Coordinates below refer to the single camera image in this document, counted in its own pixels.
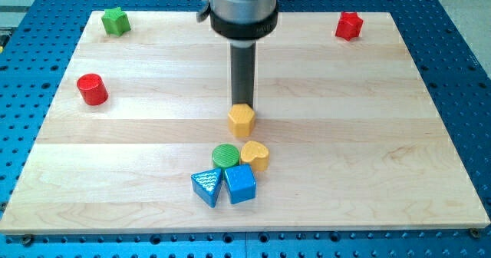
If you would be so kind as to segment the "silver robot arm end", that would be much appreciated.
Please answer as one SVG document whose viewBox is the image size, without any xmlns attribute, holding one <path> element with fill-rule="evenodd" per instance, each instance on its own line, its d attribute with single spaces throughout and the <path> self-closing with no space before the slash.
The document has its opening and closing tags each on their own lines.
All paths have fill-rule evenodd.
<svg viewBox="0 0 491 258">
<path fill-rule="evenodd" d="M 210 19 L 219 35 L 236 41 L 255 41 L 272 33 L 278 22 L 278 0 L 203 0 L 196 21 Z"/>
</svg>

